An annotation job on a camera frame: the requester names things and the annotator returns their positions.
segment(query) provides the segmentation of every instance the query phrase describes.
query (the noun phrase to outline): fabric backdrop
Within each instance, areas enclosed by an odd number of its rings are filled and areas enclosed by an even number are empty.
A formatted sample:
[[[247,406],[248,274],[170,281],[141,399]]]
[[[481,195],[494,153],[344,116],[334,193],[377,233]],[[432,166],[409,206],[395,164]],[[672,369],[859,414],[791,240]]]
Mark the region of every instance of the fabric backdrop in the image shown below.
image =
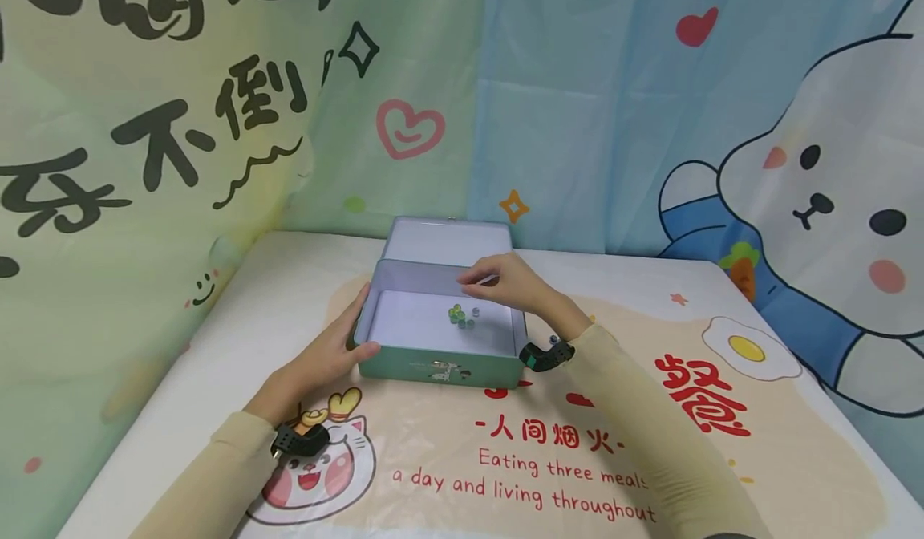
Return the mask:
[[[924,501],[909,1],[0,0],[5,537],[54,536],[256,236],[399,215],[716,261]]]

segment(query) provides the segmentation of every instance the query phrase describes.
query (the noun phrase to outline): left hand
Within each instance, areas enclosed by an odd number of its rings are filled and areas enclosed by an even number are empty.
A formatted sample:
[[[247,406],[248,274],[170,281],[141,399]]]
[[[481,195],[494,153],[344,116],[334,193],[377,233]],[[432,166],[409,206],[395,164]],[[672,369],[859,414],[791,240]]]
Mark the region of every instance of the left hand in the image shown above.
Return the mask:
[[[304,351],[269,376],[260,391],[244,407],[244,412],[278,426],[288,418],[290,409],[305,395],[340,379],[357,363],[375,356],[381,349],[376,342],[365,342],[355,349],[347,349],[353,325],[363,310],[366,296],[369,296],[369,283],[363,285],[346,310],[318,334]]]

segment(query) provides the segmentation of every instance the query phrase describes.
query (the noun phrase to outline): wrist strap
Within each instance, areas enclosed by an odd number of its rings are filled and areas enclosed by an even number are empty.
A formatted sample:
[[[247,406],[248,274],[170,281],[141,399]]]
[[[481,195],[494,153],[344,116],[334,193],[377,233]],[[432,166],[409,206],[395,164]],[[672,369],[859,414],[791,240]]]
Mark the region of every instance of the wrist strap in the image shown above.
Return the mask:
[[[273,442],[273,456],[281,455],[315,456],[330,442],[330,433],[321,424],[315,424],[304,435],[296,433],[290,425],[284,424],[276,429]]]
[[[558,340],[552,345],[552,348],[547,351],[543,351],[539,346],[528,343],[523,346],[523,350],[519,355],[519,360],[530,369],[536,371],[536,373],[545,373],[545,371],[551,371],[555,367],[558,367],[561,363],[570,361],[571,357],[574,355],[575,348],[573,348],[573,346],[569,345],[564,340]]]

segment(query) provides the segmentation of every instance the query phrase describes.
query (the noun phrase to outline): hand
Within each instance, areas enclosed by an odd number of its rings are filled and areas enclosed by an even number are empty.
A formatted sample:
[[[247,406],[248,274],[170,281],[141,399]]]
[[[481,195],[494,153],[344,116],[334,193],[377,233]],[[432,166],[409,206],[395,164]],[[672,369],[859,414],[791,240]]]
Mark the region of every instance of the hand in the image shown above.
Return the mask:
[[[565,341],[576,339],[594,324],[571,298],[549,286],[516,253],[486,256],[457,281],[470,297],[539,316]]]
[[[286,413],[305,395],[340,379],[357,363],[375,356],[381,349],[376,342],[365,342],[355,349],[347,349],[366,296],[369,296],[369,283],[363,285],[346,310],[304,351],[269,376],[244,411],[278,426],[287,418]]]
[[[497,302],[525,313],[540,314],[557,294],[516,253],[485,256],[464,271],[457,281],[470,297]]]

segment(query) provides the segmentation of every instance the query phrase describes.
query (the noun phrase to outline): bunny eye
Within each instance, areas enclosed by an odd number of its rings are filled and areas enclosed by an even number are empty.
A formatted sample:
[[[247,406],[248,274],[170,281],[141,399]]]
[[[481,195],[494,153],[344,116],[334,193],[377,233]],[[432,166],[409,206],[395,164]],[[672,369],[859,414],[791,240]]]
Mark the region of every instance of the bunny eye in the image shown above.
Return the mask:
[[[821,146],[818,144],[810,145],[808,148],[802,151],[802,154],[799,155],[799,166],[806,170],[815,168],[815,164],[818,164],[820,157]]]
[[[880,210],[869,217],[869,227],[880,236],[894,236],[905,229],[908,218],[900,210]]]

